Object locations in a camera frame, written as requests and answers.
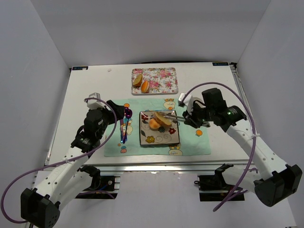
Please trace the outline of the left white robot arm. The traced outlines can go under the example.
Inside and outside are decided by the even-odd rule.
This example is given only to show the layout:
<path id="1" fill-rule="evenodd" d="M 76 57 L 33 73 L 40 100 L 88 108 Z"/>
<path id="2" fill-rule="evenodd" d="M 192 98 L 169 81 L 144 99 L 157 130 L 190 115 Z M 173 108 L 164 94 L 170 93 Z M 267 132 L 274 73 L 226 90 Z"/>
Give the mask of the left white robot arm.
<path id="1" fill-rule="evenodd" d="M 21 217 L 38 228 L 52 228 L 60 211 L 84 190 L 96 192 L 100 186 L 100 170 L 85 163 L 102 145 L 101 139 L 111 124 L 124 118 L 125 107 L 97 98 L 86 100 L 88 112 L 74 140 L 51 173 L 33 189 L 26 188 L 20 197 Z"/>

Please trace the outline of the round orange bun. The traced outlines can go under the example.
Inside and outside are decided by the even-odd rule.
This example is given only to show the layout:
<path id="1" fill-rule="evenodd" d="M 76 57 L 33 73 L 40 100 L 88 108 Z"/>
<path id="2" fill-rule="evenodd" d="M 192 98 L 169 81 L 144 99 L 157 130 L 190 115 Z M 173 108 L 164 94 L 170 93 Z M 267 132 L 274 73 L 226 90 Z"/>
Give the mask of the round orange bun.
<path id="1" fill-rule="evenodd" d="M 161 127 L 161 125 L 154 118 L 152 118 L 149 121 L 149 127 L 152 130 L 158 130 Z"/>

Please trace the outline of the brown bread slice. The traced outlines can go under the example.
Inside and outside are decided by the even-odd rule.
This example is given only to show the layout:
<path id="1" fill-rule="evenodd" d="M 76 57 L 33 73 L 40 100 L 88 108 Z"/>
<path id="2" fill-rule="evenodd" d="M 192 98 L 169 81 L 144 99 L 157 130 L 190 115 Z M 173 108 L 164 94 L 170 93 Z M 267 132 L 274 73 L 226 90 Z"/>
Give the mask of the brown bread slice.
<path id="1" fill-rule="evenodd" d="M 172 125 L 172 120 L 165 117 L 164 114 L 161 112 L 154 112 L 153 117 L 162 126 L 171 126 Z"/>

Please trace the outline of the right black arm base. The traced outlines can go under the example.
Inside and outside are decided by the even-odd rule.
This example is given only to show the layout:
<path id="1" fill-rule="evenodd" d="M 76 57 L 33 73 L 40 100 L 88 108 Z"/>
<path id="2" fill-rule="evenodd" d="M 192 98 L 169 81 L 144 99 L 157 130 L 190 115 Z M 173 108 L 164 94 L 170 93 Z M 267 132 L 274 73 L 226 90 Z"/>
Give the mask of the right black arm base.
<path id="1" fill-rule="evenodd" d="M 217 168 L 212 175 L 198 176 L 198 179 L 194 181 L 194 185 L 197 186 L 200 191 L 228 194 L 234 186 L 224 181 L 222 173 L 231 168 L 234 168 L 233 164 L 224 163 Z"/>

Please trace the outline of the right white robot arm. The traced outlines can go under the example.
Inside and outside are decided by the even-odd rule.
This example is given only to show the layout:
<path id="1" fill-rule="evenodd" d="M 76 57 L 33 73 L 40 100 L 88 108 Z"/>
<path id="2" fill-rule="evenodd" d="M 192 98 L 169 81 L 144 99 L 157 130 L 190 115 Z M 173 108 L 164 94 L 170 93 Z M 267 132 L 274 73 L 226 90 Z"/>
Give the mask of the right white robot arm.
<path id="1" fill-rule="evenodd" d="M 208 89 L 202 92 L 202 97 L 203 101 L 200 101 L 191 95 L 180 94 L 179 106 L 187 107 L 182 114 L 184 123 L 194 128 L 209 127 L 210 123 L 219 126 L 249 156 L 249 163 L 253 163 L 257 171 L 223 164 L 213 176 L 200 181 L 200 188 L 224 189 L 232 185 L 233 191 L 241 188 L 255 193 L 268 207 L 294 194 L 303 173 L 299 166 L 290 166 L 278 157 L 257 134 L 252 118 L 235 105 L 228 107 L 219 89 Z"/>

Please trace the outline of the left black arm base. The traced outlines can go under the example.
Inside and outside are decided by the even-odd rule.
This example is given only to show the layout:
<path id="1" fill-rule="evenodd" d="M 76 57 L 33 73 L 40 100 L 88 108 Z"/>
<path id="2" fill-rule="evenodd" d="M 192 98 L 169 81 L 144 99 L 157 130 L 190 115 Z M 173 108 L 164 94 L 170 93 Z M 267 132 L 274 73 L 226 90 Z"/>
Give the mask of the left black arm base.
<path id="1" fill-rule="evenodd" d="M 101 171 L 94 166 L 86 165 L 82 168 L 79 168 L 78 171 L 82 173 L 87 173 L 91 177 L 91 185 L 88 188 L 84 189 L 84 191 L 114 191 L 115 189 L 117 189 L 115 185 L 120 182 L 120 177 L 103 175 L 101 174 Z"/>

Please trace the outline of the metal serving tongs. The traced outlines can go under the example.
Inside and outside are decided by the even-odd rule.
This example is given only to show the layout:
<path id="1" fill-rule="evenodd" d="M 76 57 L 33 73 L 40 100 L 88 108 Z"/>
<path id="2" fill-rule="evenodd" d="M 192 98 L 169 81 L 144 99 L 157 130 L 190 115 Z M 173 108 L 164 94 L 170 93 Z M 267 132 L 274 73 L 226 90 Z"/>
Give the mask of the metal serving tongs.
<path id="1" fill-rule="evenodd" d="M 183 117 L 183 116 L 177 116 L 173 115 L 171 113 L 167 114 L 164 112 L 158 112 L 159 115 L 164 116 L 166 118 L 172 118 L 176 120 L 182 120 L 186 125 L 190 125 L 194 128 L 200 128 L 200 127 L 210 127 L 210 123 L 208 121 L 204 120 L 194 120 L 191 116 L 190 117 Z"/>

